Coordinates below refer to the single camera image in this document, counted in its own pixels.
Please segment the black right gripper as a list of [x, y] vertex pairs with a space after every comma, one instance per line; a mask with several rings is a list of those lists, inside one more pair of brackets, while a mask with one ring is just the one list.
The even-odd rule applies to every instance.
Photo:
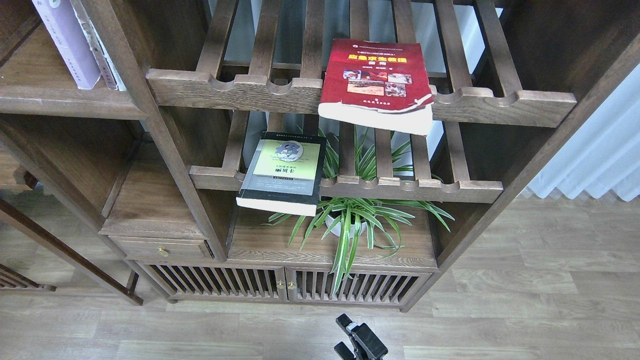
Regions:
[[336, 317], [335, 321], [339, 328], [350, 336], [354, 351], [352, 353], [345, 342], [336, 344], [333, 349], [341, 360], [382, 360], [389, 353], [389, 349], [368, 324], [357, 325], [345, 313]]

